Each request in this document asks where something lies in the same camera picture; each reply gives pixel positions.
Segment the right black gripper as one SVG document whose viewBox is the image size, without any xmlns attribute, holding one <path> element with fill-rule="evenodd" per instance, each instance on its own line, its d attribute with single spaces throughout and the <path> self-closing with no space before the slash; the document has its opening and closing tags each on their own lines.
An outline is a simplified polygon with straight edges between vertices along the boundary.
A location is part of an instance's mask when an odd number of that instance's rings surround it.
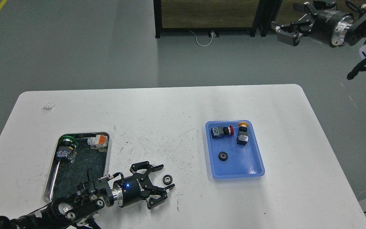
<svg viewBox="0 0 366 229">
<path fill-rule="evenodd" d="M 315 42 L 332 48 L 344 45 L 347 31 L 351 28 L 354 17 L 351 13 L 332 10 L 336 8 L 337 0 L 305 0 L 303 3 L 293 3 L 297 12 L 319 16 L 311 28 L 311 21 L 294 21 L 281 24 L 272 21 L 271 28 L 275 30 L 278 41 L 297 46 L 303 37 L 310 33 Z"/>
</svg>

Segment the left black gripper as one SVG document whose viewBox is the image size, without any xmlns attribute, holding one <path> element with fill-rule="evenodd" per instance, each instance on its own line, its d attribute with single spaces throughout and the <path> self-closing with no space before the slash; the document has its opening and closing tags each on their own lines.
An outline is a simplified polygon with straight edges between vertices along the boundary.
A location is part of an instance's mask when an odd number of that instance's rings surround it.
<svg viewBox="0 0 366 229">
<path fill-rule="evenodd" d="M 149 161 L 134 163 L 130 167 L 133 176 L 119 179 L 113 183 L 113 188 L 120 190 L 122 197 L 118 200 L 118 206 L 123 208 L 134 204 L 141 200 L 146 200 L 147 208 L 154 209 L 158 205 L 164 203 L 169 191 L 175 188 L 174 184 L 166 187 L 153 186 L 152 181 L 148 178 L 151 172 L 160 171 L 164 165 L 151 165 Z M 139 170 L 145 170 L 143 174 L 138 173 Z"/>
</svg>

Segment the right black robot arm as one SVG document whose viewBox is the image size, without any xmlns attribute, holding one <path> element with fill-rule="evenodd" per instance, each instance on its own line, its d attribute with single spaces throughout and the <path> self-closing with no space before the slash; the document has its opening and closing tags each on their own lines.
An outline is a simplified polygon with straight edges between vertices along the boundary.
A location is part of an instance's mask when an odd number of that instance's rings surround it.
<svg viewBox="0 0 366 229">
<path fill-rule="evenodd" d="M 360 72 L 366 72 L 366 4 L 357 6 L 350 0 L 345 4 L 358 13 L 357 20 L 352 13 L 337 10 L 335 0 L 314 0 L 293 4 L 295 11 L 304 14 L 299 20 L 287 24 L 272 21 L 271 28 L 280 42 L 292 46 L 297 46 L 303 37 L 331 48 L 356 45 L 365 39 L 359 49 L 361 61 L 347 74 L 347 80 L 352 80 Z"/>
</svg>

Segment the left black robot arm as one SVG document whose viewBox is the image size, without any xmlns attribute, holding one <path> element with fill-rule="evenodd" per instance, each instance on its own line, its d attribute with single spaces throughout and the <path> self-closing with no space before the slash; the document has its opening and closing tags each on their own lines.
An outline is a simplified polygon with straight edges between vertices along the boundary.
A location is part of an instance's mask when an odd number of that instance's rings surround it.
<svg viewBox="0 0 366 229">
<path fill-rule="evenodd" d="M 145 201 L 149 210 L 164 203 L 175 187 L 169 175 L 163 178 L 164 187 L 155 186 L 149 175 L 160 171 L 164 165 L 151 165 L 148 161 L 131 165 L 131 176 L 117 172 L 97 180 L 82 182 L 77 192 L 66 198 L 58 198 L 45 206 L 9 219 L 0 216 L 0 229 L 98 229 L 95 216 L 104 207 L 127 207 Z"/>
</svg>

